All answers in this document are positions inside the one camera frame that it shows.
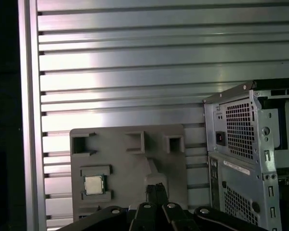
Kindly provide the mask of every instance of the square slot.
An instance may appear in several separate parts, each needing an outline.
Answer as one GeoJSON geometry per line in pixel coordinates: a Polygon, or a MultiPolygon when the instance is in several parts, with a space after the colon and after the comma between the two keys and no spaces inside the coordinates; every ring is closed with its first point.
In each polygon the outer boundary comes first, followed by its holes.
{"type": "Polygon", "coordinates": [[[86,176],[84,184],[86,195],[97,195],[104,193],[105,186],[103,176],[86,176]]]}
{"type": "Polygon", "coordinates": [[[167,136],[166,137],[166,152],[167,153],[183,153],[184,152],[184,137],[183,136],[167,136]]]}
{"type": "Polygon", "coordinates": [[[143,131],[125,133],[124,143],[126,152],[131,154],[145,153],[145,133],[143,131]]]}
{"type": "Polygon", "coordinates": [[[77,154],[78,156],[90,156],[96,153],[96,150],[88,148],[88,144],[92,142],[93,137],[73,137],[72,138],[72,154],[77,154]]]}

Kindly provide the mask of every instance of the black mechanical arm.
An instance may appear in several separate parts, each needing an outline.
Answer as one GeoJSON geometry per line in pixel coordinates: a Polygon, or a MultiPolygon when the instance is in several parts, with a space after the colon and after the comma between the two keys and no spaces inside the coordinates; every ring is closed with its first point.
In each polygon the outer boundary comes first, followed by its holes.
{"type": "Polygon", "coordinates": [[[147,200],[137,210],[118,206],[101,209],[59,231],[265,231],[210,207],[194,213],[169,202],[165,187],[148,185],[147,200]]]}

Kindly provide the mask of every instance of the metal panel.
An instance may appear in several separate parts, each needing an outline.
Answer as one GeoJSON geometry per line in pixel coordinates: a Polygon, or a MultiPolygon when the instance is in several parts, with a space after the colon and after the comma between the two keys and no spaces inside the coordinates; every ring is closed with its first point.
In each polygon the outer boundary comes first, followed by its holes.
{"type": "Polygon", "coordinates": [[[289,1],[19,0],[19,6],[28,230],[71,222],[64,197],[73,128],[183,124],[189,206],[206,204],[200,100],[245,80],[289,77],[289,1]]]}
{"type": "MultiPolygon", "coordinates": [[[[241,0],[240,4],[277,3],[276,0],[241,0]]],[[[211,4],[238,4],[236,0],[38,0],[38,9],[41,11],[79,10],[79,9],[115,9],[138,7],[173,7],[173,6],[205,6],[211,4]]]]}
{"type": "Polygon", "coordinates": [[[39,30],[268,23],[289,21],[289,7],[75,13],[39,16],[39,30]]]}
{"type": "Polygon", "coordinates": [[[199,105],[187,108],[147,109],[139,111],[110,111],[97,113],[53,114],[42,117],[42,131],[65,131],[74,128],[102,128],[118,126],[145,126],[203,123],[199,105]]]}
{"type": "Polygon", "coordinates": [[[148,48],[40,56],[40,70],[184,65],[289,60],[287,44],[221,45],[197,48],[148,48]]]}

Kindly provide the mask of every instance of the dark background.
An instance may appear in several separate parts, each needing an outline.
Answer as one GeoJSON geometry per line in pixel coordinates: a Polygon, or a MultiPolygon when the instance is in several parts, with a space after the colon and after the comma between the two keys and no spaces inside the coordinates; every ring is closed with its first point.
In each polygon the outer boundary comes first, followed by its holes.
{"type": "Polygon", "coordinates": [[[0,231],[26,230],[17,0],[0,0],[0,231]]]}

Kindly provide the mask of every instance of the screw head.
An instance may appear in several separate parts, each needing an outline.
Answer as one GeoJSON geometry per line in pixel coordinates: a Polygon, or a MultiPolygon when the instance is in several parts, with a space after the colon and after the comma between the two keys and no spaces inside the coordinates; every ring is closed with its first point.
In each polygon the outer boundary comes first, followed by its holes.
{"type": "Polygon", "coordinates": [[[167,207],[168,207],[168,208],[174,208],[174,207],[175,207],[175,204],[173,204],[173,203],[168,204],[167,207]]]}
{"type": "Polygon", "coordinates": [[[202,208],[202,209],[200,210],[200,212],[201,212],[202,214],[208,214],[210,211],[207,210],[206,208],[202,208]]]}
{"type": "Polygon", "coordinates": [[[118,213],[120,213],[120,210],[114,209],[114,210],[112,210],[111,212],[112,212],[113,214],[118,214],[118,213]]]}

